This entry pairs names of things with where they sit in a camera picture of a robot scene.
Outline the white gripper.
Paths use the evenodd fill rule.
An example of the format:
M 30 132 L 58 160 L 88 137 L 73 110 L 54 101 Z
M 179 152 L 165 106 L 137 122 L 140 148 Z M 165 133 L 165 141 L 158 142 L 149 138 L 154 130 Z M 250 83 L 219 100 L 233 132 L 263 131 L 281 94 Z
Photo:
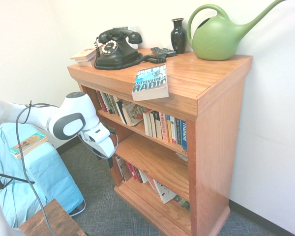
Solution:
M 100 152 L 102 155 L 108 158 L 109 168 L 114 166 L 113 158 L 114 154 L 114 143 L 110 138 L 110 131 L 104 125 L 97 125 L 94 128 L 84 131 L 84 141 Z M 98 160 L 101 160 L 101 156 L 96 154 Z

